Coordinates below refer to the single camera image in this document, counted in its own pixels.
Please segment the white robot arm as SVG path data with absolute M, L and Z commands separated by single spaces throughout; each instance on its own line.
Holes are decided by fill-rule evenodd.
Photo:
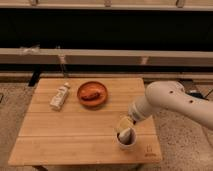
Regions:
M 144 121 L 160 109 L 178 112 L 213 130 L 213 101 L 188 95 L 177 81 L 155 81 L 130 104 L 128 114 L 118 122 L 116 132 L 131 128 L 134 122 Z

